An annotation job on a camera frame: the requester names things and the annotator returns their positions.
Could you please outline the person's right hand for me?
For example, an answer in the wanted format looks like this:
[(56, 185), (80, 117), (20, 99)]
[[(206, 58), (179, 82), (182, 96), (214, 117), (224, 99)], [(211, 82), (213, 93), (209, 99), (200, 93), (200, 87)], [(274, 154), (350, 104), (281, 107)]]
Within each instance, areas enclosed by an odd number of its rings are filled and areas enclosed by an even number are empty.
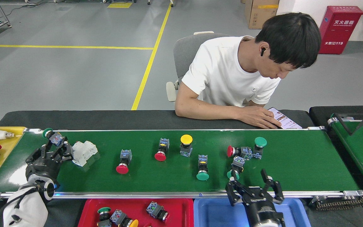
[(256, 105), (239, 108), (236, 119), (263, 129), (277, 129), (281, 126), (271, 111)]

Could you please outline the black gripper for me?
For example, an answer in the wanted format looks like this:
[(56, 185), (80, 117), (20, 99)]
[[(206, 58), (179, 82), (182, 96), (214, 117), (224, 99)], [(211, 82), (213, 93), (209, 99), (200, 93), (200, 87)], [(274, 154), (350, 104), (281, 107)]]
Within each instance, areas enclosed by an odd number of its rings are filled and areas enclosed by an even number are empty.
[[(274, 203), (281, 204), (284, 201), (280, 182), (274, 181), (272, 177), (268, 176), (265, 169), (261, 169), (264, 187), (245, 186), (239, 196), (234, 192), (234, 186), (241, 188), (236, 177), (236, 173), (231, 172), (229, 182), (226, 184), (226, 193), (232, 207), (238, 202), (244, 205), (249, 226), (285, 227), (283, 213), (277, 212), (274, 206)], [(269, 187), (273, 189), (274, 197), (268, 193)]]
[(68, 141), (63, 141), (56, 146), (52, 154), (48, 154), (52, 147), (51, 138), (47, 137), (47, 143), (37, 148), (26, 158), (26, 179), (34, 183), (36, 180), (47, 181), (51, 179), (56, 186), (60, 186), (57, 181), (61, 163), (66, 160), (73, 160), (73, 149)]

